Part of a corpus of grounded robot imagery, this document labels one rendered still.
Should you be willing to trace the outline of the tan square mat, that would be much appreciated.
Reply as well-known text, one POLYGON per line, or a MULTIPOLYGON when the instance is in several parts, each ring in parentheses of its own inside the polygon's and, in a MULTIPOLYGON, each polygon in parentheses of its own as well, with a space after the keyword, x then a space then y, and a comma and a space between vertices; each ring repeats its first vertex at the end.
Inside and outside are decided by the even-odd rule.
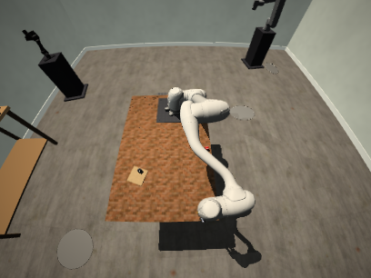
POLYGON ((145 176, 146 176, 146 174, 147 174, 148 171, 145 170, 145 169, 142 169, 142 168, 141 168, 141 169, 142 169, 142 172, 139 173, 139 172, 137 171, 138 168, 139 168, 139 167, 134 166, 134 168, 133 168, 131 174, 129 175, 129 177, 128 177, 128 179, 127 179, 127 181, 142 186, 142 183, 143 183, 143 181, 145 180, 145 176))

